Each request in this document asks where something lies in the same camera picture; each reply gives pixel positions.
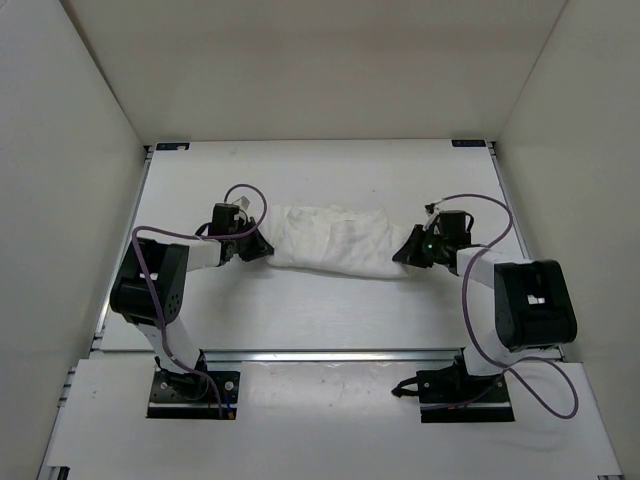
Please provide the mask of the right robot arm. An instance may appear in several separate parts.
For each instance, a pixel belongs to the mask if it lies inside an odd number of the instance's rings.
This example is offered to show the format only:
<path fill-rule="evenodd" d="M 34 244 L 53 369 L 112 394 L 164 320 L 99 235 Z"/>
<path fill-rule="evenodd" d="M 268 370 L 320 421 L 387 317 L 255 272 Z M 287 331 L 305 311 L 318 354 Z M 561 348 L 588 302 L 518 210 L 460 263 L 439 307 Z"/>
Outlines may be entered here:
<path fill-rule="evenodd" d="M 493 291 L 494 326 L 483 336 L 472 331 L 470 309 L 463 304 L 471 345 L 462 351 L 464 366 L 448 376 L 449 391 L 471 400 L 493 376 L 537 351 L 569 344 L 577 320 L 560 264 L 555 260 L 517 260 L 472 242 L 474 217 L 463 210 L 435 211 L 414 226 L 393 261 L 407 266 L 446 267 L 463 280 Z"/>

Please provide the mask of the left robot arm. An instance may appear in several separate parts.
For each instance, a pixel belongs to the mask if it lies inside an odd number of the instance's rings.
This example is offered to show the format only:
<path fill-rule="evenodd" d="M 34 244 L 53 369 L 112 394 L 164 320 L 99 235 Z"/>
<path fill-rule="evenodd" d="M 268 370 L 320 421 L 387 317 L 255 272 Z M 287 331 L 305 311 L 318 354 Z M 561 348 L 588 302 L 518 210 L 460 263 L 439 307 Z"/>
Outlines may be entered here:
<path fill-rule="evenodd" d="M 274 248 L 258 224 L 240 205 L 217 203 L 211 220 L 193 235 L 156 227 L 132 232 L 110 307 L 143 333 L 158 368 L 174 374 L 174 385 L 185 397 L 197 398 L 209 385 L 204 354 L 180 319 L 187 274 L 222 267 L 234 257 L 252 262 L 272 255 Z"/>

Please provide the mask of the white pleated skirt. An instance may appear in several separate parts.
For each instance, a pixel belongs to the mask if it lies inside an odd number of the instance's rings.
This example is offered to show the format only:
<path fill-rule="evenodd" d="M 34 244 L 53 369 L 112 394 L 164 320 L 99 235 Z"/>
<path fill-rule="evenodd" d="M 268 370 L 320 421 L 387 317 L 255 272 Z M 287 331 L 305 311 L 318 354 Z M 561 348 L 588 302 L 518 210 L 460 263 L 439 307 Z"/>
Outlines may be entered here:
<path fill-rule="evenodd" d="M 382 280 L 408 276 L 393 256 L 411 229 L 380 209 L 273 206 L 259 231 L 274 249 L 267 261 L 277 268 Z"/>

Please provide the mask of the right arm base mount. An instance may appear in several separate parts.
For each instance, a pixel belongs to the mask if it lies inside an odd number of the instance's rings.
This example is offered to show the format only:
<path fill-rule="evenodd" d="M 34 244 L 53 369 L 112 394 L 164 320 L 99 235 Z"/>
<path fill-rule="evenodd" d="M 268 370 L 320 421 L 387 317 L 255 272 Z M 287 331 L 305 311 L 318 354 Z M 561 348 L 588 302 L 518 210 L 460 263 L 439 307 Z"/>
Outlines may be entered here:
<path fill-rule="evenodd" d="M 418 370 L 413 377 L 400 381 L 391 394 L 396 398 L 416 397 L 423 424 L 515 421 L 503 376 L 469 374 L 461 354 L 450 366 Z"/>

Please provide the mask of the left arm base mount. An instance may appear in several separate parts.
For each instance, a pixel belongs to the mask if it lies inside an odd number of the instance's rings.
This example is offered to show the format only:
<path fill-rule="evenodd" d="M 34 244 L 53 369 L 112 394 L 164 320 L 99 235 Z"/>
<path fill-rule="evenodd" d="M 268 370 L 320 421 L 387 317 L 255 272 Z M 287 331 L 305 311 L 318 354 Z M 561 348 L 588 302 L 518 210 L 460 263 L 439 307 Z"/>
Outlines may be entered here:
<path fill-rule="evenodd" d="M 241 372 L 208 371 L 218 388 L 191 373 L 178 374 L 156 369 L 150 388 L 146 417 L 232 421 L 237 418 Z"/>

